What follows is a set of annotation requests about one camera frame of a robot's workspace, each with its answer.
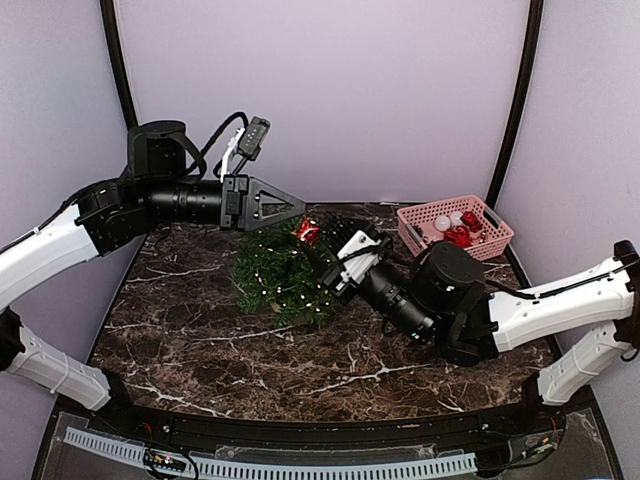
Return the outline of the red gold drum ornament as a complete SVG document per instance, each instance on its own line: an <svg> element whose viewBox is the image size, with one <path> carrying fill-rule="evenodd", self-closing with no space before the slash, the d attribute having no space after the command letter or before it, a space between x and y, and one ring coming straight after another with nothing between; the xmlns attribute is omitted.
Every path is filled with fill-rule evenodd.
<svg viewBox="0 0 640 480"><path fill-rule="evenodd" d="M317 244L320 234L320 225L310 217L304 217L294 232L294 235L299 242L310 247Z"/></svg>

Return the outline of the small green christmas tree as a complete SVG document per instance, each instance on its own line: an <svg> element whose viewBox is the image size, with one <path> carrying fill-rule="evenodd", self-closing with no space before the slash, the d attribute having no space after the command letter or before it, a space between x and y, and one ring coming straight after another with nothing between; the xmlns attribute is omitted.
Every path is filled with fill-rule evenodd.
<svg viewBox="0 0 640 480"><path fill-rule="evenodd" d="M303 218L241 237L233 281L243 312L269 314L278 326L323 327L335 320L339 308L319 284L320 261L332 257L320 238L313 247L296 239Z"/></svg>

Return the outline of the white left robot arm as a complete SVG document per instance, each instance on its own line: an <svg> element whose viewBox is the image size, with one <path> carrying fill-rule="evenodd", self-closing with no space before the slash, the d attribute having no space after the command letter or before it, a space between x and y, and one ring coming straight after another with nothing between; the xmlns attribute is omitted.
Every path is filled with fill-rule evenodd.
<svg viewBox="0 0 640 480"><path fill-rule="evenodd" d="M186 126L161 120L128 132L122 173L72 194L46 221L1 249L1 369L64 397L103 421L120 436L141 427L140 412L121 377L91 367L42 338L20 313L34 293L80 294L76 305L89 310L95 294L85 293L71 272L91 274L101 260L162 223L211 225L250 232L301 215L302 200L247 175L243 167L259 156L268 120L244 121L233 135L213 179L206 176L208 142L197 147Z"/></svg>

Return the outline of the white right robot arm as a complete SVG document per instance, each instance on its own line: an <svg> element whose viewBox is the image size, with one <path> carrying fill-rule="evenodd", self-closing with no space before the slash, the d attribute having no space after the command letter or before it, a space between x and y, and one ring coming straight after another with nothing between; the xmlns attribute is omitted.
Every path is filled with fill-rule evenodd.
<svg viewBox="0 0 640 480"><path fill-rule="evenodd" d="M565 330L589 332L522 387L510 413L521 434L549 416L612 361L639 347L639 253L629 240L591 269L537 288L515 290L485 276L462 248L438 241L419 254L408 279L385 258L388 235L360 220L336 219L322 231L336 266L321 282L336 297L358 296L397 331L433 343L448 362L476 366Z"/></svg>

